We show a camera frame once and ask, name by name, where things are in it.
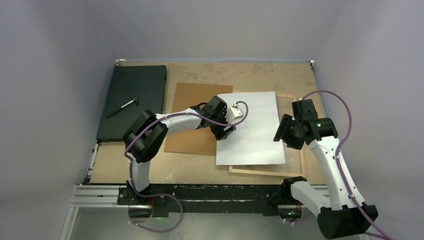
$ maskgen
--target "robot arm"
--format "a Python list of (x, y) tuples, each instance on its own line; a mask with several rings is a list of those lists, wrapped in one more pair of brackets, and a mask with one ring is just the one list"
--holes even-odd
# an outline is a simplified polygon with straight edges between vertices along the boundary
[(283, 140), (287, 147), (302, 149), (304, 143), (310, 147), (321, 166), (327, 183), (329, 198), (315, 190), (303, 177), (286, 178), (283, 189), (288, 197), (304, 204), (318, 220), (321, 233), (327, 239), (363, 234), (370, 223), (361, 215), (351, 200), (343, 182), (346, 177), (356, 200), (374, 221), (378, 212), (374, 205), (366, 205), (346, 166), (342, 153), (337, 161), (336, 148), (339, 145), (338, 133), (330, 118), (318, 118), (312, 100), (299, 100), (292, 103), (293, 117), (285, 114), (275, 134), (274, 141)]
[(149, 186), (150, 161), (158, 153), (166, 136), (185, 130), (210, 127), (216, 140), (223, 140), (235, 131), (236, 127), (217, 125), (202, 117), (228, 125), (243, 116), (244, 113), (236, 104), (228, 107), (226, 102), (218, 96), (214, 96), (207, 103), (192, 106), (181, 112), (153, 114), (150, 110), (143, 111), (123, 136), (126, 148), (148, 125), (161, 118), (165, 118), (165, 120), (158, 122), (146, 131), (128, 153), (133, 162), (131, 171), (136, 190), (141, 192)]

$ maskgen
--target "gray wall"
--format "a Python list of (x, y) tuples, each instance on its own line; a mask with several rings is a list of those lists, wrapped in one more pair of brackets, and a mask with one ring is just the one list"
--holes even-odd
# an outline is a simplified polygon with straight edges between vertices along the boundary
[(0, 0), (0, 233), (58, 239), (114, 59), (82, 0)]
[[(318, 88), (351, 108), (343, 154), (352, 177), (377, 206), (376, 222), (398, 239), (424, 235), (423, 24), (422, 0), (350, 0), (314, 64)], [(344, 135), (342, 104), (321, 96)]]
[(115, 58), (315, 59), (347, 0), (87, 0)]

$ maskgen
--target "white paper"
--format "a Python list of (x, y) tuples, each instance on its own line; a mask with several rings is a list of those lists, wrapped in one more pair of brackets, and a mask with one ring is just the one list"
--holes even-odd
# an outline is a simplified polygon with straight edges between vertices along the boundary
[[(246, 102), (249, 113), (227, 139), (217, 141), (216, 165), (286, 163), (282, 143), (273, 141), (280, 125), (275, 92), (225, 93), (218, 97), (228, 106), (237, 101)], [(246, 113), (243, 104), (238, 106)]]

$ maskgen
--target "wooden table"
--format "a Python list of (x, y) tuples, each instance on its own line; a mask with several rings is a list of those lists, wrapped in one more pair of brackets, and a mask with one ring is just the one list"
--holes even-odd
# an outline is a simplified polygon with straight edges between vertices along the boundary
[[(167, 80), (164, 112), (170, 113), (178, 82), (232, 85), (235, 92), (290, 94), (298, 98), (317, 90), (312, 69), (305, 63), (199, 63), (126, 62), (124, 66), (166, 65)], [(318, 117), (324, 116), (318, 94), (311, 96)], [(277, 99), (279, 115), (292, 113), (290, 100)], [(128, 159), (122, 142), (99, 146), (91, 183), (124, 183), (129, 177)], [(314, 154), (304, 146), (306, 178), (313, 185), (325, 184)], [(275, 166), (300, 173), (299, 153), (284, 147), (286, 164)], [(164, 152), (162, 144), (150, 164), (150, 182), (164, 184), (281, 184), (283, 177), (230, 173), (228, 166), (215, 165), (215, 156)]]

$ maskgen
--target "wooden frame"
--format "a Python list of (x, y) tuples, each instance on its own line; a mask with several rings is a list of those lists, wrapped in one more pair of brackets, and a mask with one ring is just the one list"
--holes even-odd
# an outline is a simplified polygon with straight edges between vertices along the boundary
[[(243, 93), (242, 91), (233, 91), (234, 93)], [(298, 98), (292, 94), (282, 94), (275, 93), (276, 98), (286, 98), (291, 99), (293, 102), (296, 102)], [(278, 176), (278, 177), (298, 177), (302, 176), (306, 178), (306, 163), (305, 163), (305, 154), (304, 150), (299, 150), (299, 165), (300, 173), (295, 172), (277, 172), (277, 171), (263, 171), (263, 170), (248, 170), (248, 169), (237, 169), (233, 165), (228, 166), (228, 172), (237, 173), (237, 174), (254, 174), (254, 175), (266, 175), (266, 176)]]

